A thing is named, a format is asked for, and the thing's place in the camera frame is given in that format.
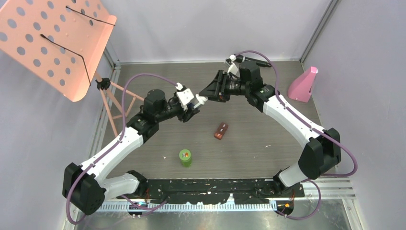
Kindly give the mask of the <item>white capped pill bottle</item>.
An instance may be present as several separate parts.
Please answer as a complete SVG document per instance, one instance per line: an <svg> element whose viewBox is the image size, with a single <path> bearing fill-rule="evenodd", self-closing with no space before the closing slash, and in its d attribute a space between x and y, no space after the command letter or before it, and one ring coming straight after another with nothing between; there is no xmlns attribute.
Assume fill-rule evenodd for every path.
<svg viewBox="0 0 406 230"><path fill-rule="evenodd" d="M187 104L188 109L199 109L208 101L208 97L196 94L194 98Z"/></svg>

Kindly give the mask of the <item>brown translucent pill container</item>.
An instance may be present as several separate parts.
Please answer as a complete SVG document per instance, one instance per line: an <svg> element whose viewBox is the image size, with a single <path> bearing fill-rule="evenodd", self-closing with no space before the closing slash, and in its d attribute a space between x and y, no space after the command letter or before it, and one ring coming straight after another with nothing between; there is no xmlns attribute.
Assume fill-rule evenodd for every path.
<svg viewBox="0 0 406 230"><path fill-rule="evenodd" d="M222 122L222 123L218 126L218 128L216 129L216 131L215 131L215 133L214 133L214 137L215 137L216 139L218 139L218 140L221 140L221 139L224 137L224 135L225 135L225 133L226 133L228 127L229 127L228 124Z"/></svg>

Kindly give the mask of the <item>green black pill bottle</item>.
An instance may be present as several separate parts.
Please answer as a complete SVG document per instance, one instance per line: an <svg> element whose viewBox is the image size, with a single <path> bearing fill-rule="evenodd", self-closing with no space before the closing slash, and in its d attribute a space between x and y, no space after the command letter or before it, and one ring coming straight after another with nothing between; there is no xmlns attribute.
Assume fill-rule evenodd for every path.
<svg viewBox="0 0 406 230"><path fill-rule="evenodd" d="M192 154L188 149L182 149L179 152L179 158L181 161L181 164L184 167L190 167L192 164Z"/></svg>

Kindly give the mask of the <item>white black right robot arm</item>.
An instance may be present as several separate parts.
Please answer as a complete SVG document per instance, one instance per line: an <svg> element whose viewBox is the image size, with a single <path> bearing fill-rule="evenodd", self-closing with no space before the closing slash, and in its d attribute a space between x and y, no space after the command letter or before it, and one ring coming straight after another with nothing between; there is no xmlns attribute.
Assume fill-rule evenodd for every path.
<svg viewBox="0 0 406 230"><path fill-rule="evenodd" d="M230 72L219 70L196 97L200 103L225 103L232 95L245 96L250 105L277 121L303 147L298 162L273 177L273 190L278 196L287 196L293 185L317 179L340 163L339 132L322 128L291 107L273 86L263 82L255 62L232 65Z"/></svg>

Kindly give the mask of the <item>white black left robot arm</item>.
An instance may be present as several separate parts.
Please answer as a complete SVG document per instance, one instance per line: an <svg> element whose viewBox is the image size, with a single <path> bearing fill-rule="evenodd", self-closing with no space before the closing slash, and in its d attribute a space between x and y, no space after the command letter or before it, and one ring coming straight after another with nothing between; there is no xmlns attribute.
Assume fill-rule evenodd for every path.
<svg viewBox="0 0 406 230"><path fill-rule="evenodd" d="M74 205L88 216L111 198L130 194L135 198L144 197L148 182L142 174L131 170L122 176L107 176L158 131L160 122L174 117L187 122L207 100L205 96L193 94L189 88L175 92L169 100L162 90L150 90L140 112L125 124L111 143L82 164L71 163L66 167L63 196L67 199L67 206Z"/></svg>

